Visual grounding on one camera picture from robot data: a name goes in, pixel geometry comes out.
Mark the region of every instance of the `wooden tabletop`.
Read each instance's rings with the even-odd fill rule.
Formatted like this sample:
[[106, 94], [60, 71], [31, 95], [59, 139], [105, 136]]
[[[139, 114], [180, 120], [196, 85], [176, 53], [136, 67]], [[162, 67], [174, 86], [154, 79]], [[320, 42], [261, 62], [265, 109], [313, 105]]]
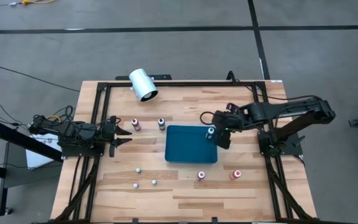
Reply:
[[[97, 82], [83, 82], [75, 120], [90, 122], [96, 85]], [[269, 96], [285, 97], [283, 83], [266, 81], [266, 86]], [[224, 110], [228, 102], [253, 103], [252, 92], [241, 86], [158, 87], [158, 91], [152, 101], [141, 103], [130, 88], [112, 88], [108, 116], [120, 117], [120, 127], [132, 132], [134, 140], [119, 146], [113, 158], [108, 156], [106, 145], [99, 165], [91, 222], [130, 222], [132, 218], [139, 218], [140, 222], [210, 222], [211, 217], [218, 217], [220, 222], [274, 221], [256, 130], [232, 134], [233, 145], [229, 150], [218, 148], [215, 164], [173, 164], [164, 159], [165, 131], [159, 130], [157, 124], [159, 118], [164, 118], [167, 125], [201, 126], [202, 112]], [[97, 121], [102, 106], [101, 100]], [[139, 120], [141, 131], [134, 130], [132, 118]], [[279, 125], [289, 121], [282, 119]], [[289, 191], [307, 213], [315, 216], [303, 164], [293, 156], [282, 156], [282, 160]], [[68, 205], [76, 161], [72, 157], [63, 163], [51, 218]], [[242, 172], [237, 180], [229, 178], [234, 170]], [[199, 171], [206, 174], [202, 181], [196, 179]], [[134, 189], [134, 183], [139, 184], [138, 189]], [[282, 195], [278, 189], [277, 192], [284, 217]], [[80, 218], [85, 215], [85, 202]]]

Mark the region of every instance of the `yellow cable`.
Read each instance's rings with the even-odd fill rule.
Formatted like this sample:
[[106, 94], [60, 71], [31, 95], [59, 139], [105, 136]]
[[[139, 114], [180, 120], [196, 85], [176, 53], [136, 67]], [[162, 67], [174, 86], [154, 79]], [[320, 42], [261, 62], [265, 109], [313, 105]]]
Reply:
[[62, 122], [62, 119], [60, 119], [60, 117], [59, 117], [59, 116], [57, 116], [57, 115], [50, 115], [50, 116], [47, 116], [47, 119], [49, 119], [49, 118], [56, 118], [56, 119], [59, 121], [59, 123], [61, 123], [61, 122]]
[[56, 0], [49, 0], [49, 1], [39, 1], [39, 2], [36, 2], [36, 1], [30, 1], [30, 0], [22, 0], [22, 4], [23, 5], [28, 5], [28, 4], [49, 4], [49, 3], [52, 3]]

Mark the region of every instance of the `wood plank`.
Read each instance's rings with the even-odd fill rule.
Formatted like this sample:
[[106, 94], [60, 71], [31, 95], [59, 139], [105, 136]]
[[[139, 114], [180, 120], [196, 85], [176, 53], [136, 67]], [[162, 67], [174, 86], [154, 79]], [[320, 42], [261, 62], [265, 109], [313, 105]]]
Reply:
[[[270, 96], [285, 97], [283, 83], [265, 83]], [[97, 82], [83, 82], [75, 120], [90, 122], [96, 86]], [[150, 223], [210, 222], [211, 217], [218, 217], [220, 222], [274, 221], [256, 129], [232, 134], [232, 145], [228, 150], [218, 148], [215, 164], [177, 164], [165, 161], [166, 131], [159, 130], [157, 125], [157, 120], [164, 118], [167, 125], [203, 126], [202, 112], [225, 110], [228, 102], [239, 106], [252, 103], [252, 93], [242, 86], [158, 87], [158, 90], [156, 98], [141, 103], [129, 87], [112, 88], [108, 116], [120, 117], [120, 127], [132, 132], [130, 138], [134, 140], [119, 146], [113, 158], [107, 156], [109, 145], [106, 145], [105, 156], [100, 159], [91, 222], [131, 222], [132, 218]], [[98, 121], [102, 107], [103, 101], [98, 108]], [[132, 127], [133, 118], [139, 120], [140, 131]], [[280, 119], [278, 125], [290, 121]], [[68, 158], [63, 163], [51, 218], [56, 218], [68, 204], [76, 160]], [[306, 212], [315, 216], [305, 167], [292, 156], [283, 156], [282, 161], [289, 191]], [[206, 177], [198, 181], [196, 175], [201, 170]], [[229, 178], [234, 170], [242, 172], [240, 179]], [[138, 189], [133, 188], [134, 183], [139, 184]], [[282, 198], [279, 201], [284, 214]], [[84, 217], [85, 203], [86, 197], [80, 218]]]

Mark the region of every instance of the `gray floor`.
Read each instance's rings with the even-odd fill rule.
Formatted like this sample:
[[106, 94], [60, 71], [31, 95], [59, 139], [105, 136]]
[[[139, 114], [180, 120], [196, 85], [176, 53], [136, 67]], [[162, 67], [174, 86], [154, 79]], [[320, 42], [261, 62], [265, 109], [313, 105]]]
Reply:
[[[49, 5], [2, 6], [0, 29], [152, 26], [249, 26], [247, 1], [57, 0]], [[358, 25], [358, 1], [258, 0], [260, 26]], [[271, 79], [288, 96], [327, 99], [337, 118], [312, 126], [302, 146], [318, 216], [358, 223], [358, 30], [263, 31]], [[0, 35], [1, 66], [79, 89], [83, 80], [112, 80], [142, 67], [174, 79], [261, 79], [252, 31], [128, 34]], [[76, 105], [78, 94], [0, 71], [0, 104], [29, 122]], [[11, 189], [16, 212], [0, 223], [44, 222], [58, 179]]]

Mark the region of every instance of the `blue tray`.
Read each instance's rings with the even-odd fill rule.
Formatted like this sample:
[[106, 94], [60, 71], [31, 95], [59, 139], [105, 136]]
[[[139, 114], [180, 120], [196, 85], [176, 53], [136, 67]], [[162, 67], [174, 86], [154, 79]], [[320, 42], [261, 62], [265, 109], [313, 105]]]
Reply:
[[206, 139], [206, 126], [167, 127], [165, 160], [168, 162], [211, 164], [218, 161], [214, 139]]

